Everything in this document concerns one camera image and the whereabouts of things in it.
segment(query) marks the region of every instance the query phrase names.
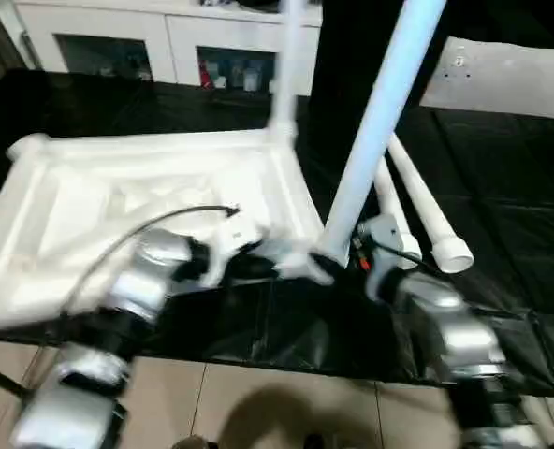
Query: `cabinet door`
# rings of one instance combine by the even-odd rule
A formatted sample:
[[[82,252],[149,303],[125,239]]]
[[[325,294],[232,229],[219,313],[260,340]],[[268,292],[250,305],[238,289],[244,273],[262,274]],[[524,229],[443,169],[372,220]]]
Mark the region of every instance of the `cabinet door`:
[[[165,16],[18,5],[45,70],[175,82]]]
[[[266,92],[281,50],[277,23],[168,17],[177,82]],[[304,27],[299,45],[296,93],[310,95],[319,29]]]

